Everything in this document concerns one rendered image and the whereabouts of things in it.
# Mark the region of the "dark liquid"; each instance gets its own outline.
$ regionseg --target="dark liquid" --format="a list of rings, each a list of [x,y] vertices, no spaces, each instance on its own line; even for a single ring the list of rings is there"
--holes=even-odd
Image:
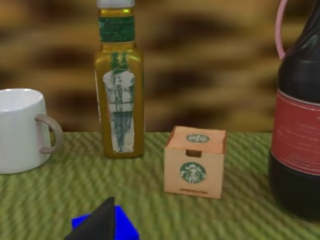
[[[283,60],[277,84],[287,96],[320,104],[319,0],[302,34]],[[270,153],[268,177],[272,193],[284,209],[308,220],[320,220],[320,176],[289,168]]]

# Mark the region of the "green neck label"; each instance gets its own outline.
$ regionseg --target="green neck label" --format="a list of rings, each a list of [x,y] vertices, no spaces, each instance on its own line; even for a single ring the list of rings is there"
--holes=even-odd
[[[135,40],[135,17],[102,17],[98,18],[100,42],[121,43]]]

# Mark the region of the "cup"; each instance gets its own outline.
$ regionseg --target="cup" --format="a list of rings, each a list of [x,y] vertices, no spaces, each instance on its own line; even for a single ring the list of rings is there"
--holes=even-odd
[[[51,145],[49,128],[55,136]],[[46,115],[41,92],[27,88],[0,90],[0,174],[39,167],[63,144],[60,125]]]

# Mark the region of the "pink strap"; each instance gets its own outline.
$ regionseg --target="pink strap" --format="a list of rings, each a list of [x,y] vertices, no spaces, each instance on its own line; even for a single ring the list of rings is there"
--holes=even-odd
[[[282,29],[282,21],[284,19],[284,12],[286,9],[288,0],[281,0],[278,11],[276,13],[276,19],[275,19],[275,47],[276,51],[278,52],[279,58],[282,60],[286,52],[284,50],[284,46],[282,43],[282,38],[281,38],[281,29]]]

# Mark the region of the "white bottle cap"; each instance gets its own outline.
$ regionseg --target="white bottle cap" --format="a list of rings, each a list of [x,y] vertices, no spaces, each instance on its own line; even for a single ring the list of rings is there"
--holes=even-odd
[[[99,9],[122,9],[131,8],[135,5],[135,0],[96,0]]]

